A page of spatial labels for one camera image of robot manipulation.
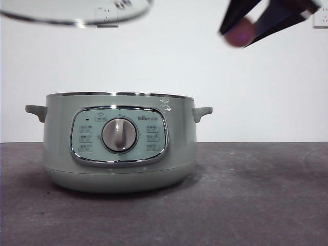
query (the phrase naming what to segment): cooker base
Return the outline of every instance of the cooker base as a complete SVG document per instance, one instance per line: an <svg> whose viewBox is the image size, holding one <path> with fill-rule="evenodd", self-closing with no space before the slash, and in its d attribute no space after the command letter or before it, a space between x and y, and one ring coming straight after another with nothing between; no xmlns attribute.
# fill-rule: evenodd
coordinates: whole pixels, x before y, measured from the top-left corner
<svg viewBox="0 0 328 246"><path fill-rule="evenodd" d="M46 168L59 186L90 193L128 193L158 189L181 181L194 169L196 162L154 172L124 174L71 173Z"/></svg>

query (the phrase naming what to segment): lid rim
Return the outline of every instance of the lid rim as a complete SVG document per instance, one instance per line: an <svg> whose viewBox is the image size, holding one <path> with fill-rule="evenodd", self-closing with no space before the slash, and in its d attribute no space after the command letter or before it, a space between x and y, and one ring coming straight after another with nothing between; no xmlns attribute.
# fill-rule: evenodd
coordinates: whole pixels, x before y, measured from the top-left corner
<svg viewBox="0 0 328 246"><path fill-rule="evenodd" d="M171 95L171 94L157 94L157 93L142 93L142 92L66 92L54 93L47 95L49 97L58 96L150 96L150 97L170 97L179 99L188 99L194 101L195 99L188 96Z"/></svg>

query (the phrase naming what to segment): cooker handle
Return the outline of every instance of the cooker handle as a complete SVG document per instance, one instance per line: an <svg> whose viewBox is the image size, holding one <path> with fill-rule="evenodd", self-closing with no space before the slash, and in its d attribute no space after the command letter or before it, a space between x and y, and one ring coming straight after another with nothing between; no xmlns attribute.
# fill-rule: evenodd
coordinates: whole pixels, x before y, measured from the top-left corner
<svg viewBox="0 0 328 246"><path fill-rule="evenodd" d="M213 108L212 107L204 107L204 108L195 108L193 109L193 116L195 123L200 122L200 119L207 114L212 114Z"/></svg>
<svg viewBox="0 0 328 246"><path fill-rule="evenodd" d="M39 121L44 123L46 120L48 107L37 106L37 105L26 105L25 111L27 113L35 114L37 117L39 117Z"/></svg>

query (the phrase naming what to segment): white wall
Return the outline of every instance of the white wall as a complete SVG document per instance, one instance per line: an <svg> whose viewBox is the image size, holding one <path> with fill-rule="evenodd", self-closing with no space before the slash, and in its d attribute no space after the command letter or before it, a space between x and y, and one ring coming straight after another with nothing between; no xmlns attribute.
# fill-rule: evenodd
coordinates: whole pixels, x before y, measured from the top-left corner
<svg viewBox="0 0 328 246"><path fill-rule="evenodd" d="M24 106L72 91L194 97L214 108L197 126L199 141L328 141L328 29L310 18L233 49L216 34L227 5L157 0L118 29L3 18L1 141L42 141L43 124Z"/></svg>

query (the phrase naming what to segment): electrical outlet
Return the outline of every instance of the electrical outlet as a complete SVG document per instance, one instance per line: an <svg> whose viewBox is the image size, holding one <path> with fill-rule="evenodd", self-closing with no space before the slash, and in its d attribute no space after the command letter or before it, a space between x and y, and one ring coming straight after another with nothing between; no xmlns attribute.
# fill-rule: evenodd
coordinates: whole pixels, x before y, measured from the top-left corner
<svg viewBox="0 0 328 246"><path fill-rule="evenodd" d="M328 5L321 6L313 15L313 27L328 28Z"/></svg>
<svg viewBox="0 0 328 246"><path fill-rule="evenodd" d="M98 27L118 27L116 7L96 8L96 21L101 22Z"/></svg>

